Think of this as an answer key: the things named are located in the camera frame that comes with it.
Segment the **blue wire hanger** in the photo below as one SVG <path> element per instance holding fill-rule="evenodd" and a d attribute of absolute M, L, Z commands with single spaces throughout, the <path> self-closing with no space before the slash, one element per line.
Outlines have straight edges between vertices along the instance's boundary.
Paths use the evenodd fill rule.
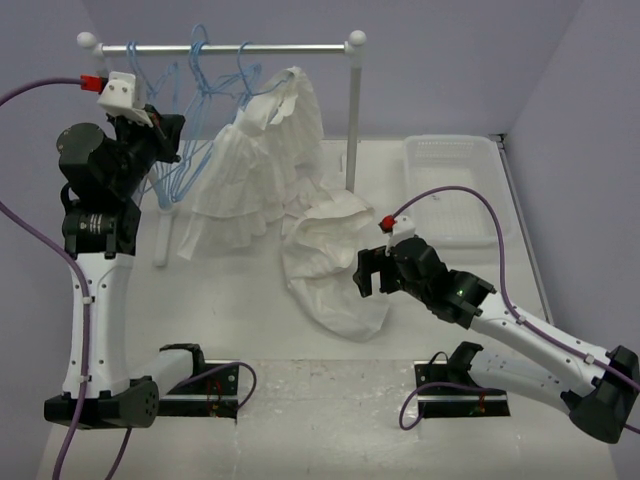
<path fill-rule="evenodd" d="M 132 73 L 140 81 L 142 89 L 145 93 L 145 102 L 152 104 L 162 92 L 164 85 L 168 80 L 174 78 L 174 93 L 172 98 L 172 106 L 177 106 L 178 98 L 178 80 L 179 80 L 179 66 L 177 62 L 171 63 L 166 70 L 154 81 L 150 80 L 140 65 L 138 59 L 138 43 L 136 41 L 129 41 L 126 44 L 126 57 L 131 68 Z M 149 172 L 149 187 L 144 188 L 144 192 L 153 191 L 156 194 L 158 207 L 161 210 L 168 211 L 173 202 L 170 199 L 168 188 L 166 187 L 165 177 L 167 176 L 166 168 L 161 165 L 160 162 Z"/>

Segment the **white skirt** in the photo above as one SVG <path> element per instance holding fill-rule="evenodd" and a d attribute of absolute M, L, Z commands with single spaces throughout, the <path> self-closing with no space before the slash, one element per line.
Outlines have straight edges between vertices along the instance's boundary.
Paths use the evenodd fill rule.
<path fill-rule="evenodd" d="M 366 300 L 352 280 L 374 208 L 346 189 L 304 177 L 291 188 L 281 258 L 289 293 L 319 326 L 347 340 L 377 334 L 389 302 Z"/>

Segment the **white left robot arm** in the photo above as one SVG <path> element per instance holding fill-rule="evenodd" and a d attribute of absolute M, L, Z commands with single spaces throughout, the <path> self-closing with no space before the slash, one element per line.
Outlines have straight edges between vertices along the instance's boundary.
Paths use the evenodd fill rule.
<path fill-rule="evenodd" d="M 141 210 L 138 187 L 156 162 L 176 163 L 185 119 L 147 105 L 136 123 L 109 115 L 115 135 L 79 123 L 56 141 L 66 179 L 63 251 L 72 260 L 72 344 L 62 392 L 44 403 L 47 421 L 80 429 L 150 427 L 162 396 L 179 386 L 201 390 L 208 379 L 197 344 L 162 347 L 130 373 L 125 352 L 125 306 L 136 255 Z"/>

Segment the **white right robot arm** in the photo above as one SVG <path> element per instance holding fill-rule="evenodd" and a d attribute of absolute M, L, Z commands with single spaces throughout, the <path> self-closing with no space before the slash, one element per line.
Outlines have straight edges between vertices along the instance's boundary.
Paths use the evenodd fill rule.
<path fill-rule="evenodd" d="M 567 413 L 582 432 L 608 444 L 620 440 L 639 395 L 639 357 L 624 346 L 606 350 L 574 338 L 508 305 L 493 285 L 450 270 L 435 249 L 414 236 L 387 248 L 357 255 L 353 280 L 362 297 L 372 293 L 379 274 L 381 292 L 402 291 L 423 303 L 438 319 L 491 337 L 533 363 L 541 377 L 513 376 L 503 383 L 481 382 L 497 365 L 480 368 L 468 358 L 446 368 L 456 392 L 503 390 L 527 396 Z"/>

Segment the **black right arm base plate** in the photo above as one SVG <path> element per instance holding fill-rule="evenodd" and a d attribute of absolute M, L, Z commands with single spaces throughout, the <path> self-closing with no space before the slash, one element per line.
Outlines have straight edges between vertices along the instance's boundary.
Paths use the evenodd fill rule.
<path fill-rule="evenodd" d="M 478 388 L 471 379 L 471 361 L 482 351 L 477 344 L 463 342 L 447 354 L 436 352 L 428 361 L 416 361 L 416 386 L 430 384 L 417 395 L 418 410 L 424 419 L 509 417 L 506 393 L 479 393 L 466 390 Z"/>

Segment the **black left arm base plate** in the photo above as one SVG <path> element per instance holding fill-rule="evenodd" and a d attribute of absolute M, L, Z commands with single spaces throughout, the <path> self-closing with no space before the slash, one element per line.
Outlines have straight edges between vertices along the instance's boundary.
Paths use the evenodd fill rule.
<path fill-rule="evenodd" d="M 236 419 L 239 405 L 239 366 L 206 360 L 205 369 L 219 371 L 186 386 L 176 387 L 159 402 L 159 417 Z"/>

